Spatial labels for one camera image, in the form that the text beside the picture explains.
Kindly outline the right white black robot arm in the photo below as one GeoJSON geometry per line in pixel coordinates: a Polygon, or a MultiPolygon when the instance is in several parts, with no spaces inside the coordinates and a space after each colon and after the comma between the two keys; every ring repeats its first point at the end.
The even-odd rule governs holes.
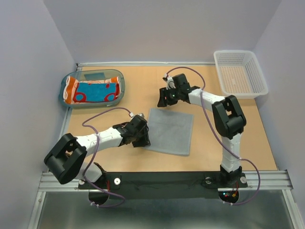
{"type": "Polygon", "coordinates": [[[223,148],[219,182],[230,186],[242,176],[240,164],[240,142],[246,125],[245,115],[237,98],[233,95],[223,97],[194,86],[182,89],[161,88],[158,107],[187,102],[202,107],[208,125],[223,148]]]}

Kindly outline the aluminium frame rail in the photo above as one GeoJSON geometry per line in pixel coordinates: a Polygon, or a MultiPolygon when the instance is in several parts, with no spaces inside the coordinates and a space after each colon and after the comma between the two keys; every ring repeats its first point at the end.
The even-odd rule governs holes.
{"type": "Polygon", "coordinates": [[[142,187],[153,189],[195,186],[231,190],[292,190],[287,171],[245,171],[232,181],[222,181],[220,172],[107,172],[95,185],[100,188],[110,188],[111,191],[123,189],[130,185],[138,190],[142,187]]]}

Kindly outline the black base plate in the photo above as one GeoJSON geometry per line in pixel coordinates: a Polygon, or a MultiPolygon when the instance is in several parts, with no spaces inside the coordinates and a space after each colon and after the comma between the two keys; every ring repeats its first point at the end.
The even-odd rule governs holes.
{"type": "Polygon", "coordinates": [[[220,171],[191,172],[107,172],[95,183],[126,199],[219,198],[220,189],[246,188],[244,173],[234,178],[220,171]]]}

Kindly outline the red and blue cloth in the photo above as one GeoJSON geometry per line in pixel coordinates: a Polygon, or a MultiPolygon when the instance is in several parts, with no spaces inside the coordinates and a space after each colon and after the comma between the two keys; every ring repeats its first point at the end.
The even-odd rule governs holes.
{"type": "Polygon", "coordinates": [[[77,83],[73,101],[77,103],[111,102],[119,93],[118,83],[77,83]]]}

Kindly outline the grey cloth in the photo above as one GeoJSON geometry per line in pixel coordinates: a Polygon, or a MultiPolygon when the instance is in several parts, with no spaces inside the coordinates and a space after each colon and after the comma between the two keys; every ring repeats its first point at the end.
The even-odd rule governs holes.
{"type": "Polygon", "coordinates": [[[144,149],[159,153],[189,156],[194,115],[152,108],[148,127],[151,145],[144,149]]]}

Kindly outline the orange and white towel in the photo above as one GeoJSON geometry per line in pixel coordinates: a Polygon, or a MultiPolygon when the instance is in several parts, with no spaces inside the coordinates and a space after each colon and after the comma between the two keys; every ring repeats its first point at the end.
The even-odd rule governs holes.
{"type": "Polygon", "coordinates": [[[82,104],[73,101],[73,95],[77,87],[77,83],[118,83],[120,86],[121,93],[121,83],[118,77],[113,77],[106,80],[91,80],[91,81],[79,81],[72,76],[68,76],[65,82],[65,87],[63,90],[63,100],[67,104],[82,104]]]}

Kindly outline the teal translucent plastic tub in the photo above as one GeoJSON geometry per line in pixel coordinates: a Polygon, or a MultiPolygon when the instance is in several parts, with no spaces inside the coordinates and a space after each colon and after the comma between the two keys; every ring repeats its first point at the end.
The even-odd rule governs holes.
{"type": "Polygon", "coordinates": [[[70,108],[111,107],[124,94],[125,79],[116,69],[77,71],[62,79],[59,101],[70,108]]]}

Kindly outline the white perforated plastic basket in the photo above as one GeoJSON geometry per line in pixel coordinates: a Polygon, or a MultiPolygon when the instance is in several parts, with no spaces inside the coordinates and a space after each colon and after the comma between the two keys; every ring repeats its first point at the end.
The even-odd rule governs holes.
{"type": "Polygon", "coordinates": [[[255,99],[269,90],[256,55],[245,50],[215,51],[215,67],[222,93],[255,99]]]}

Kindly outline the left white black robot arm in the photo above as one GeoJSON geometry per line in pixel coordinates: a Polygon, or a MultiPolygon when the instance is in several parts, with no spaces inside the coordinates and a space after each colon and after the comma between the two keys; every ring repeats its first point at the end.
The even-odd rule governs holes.
{"type": "Polygon", "coordinates": [[[105,188],[110,184],[119,189],[122,184],[121,175],[107,173],[97,163],[85,161],[103,150],[129,145],[145,147],[150,145],[149,127],[141,115],[135,115],[130,121],[91,135],[73,136],[64,134],[44,158],[44,164],[53,173],[60,184],[67,184],[74,179],[83,180],[96,188],[105,188]]]}

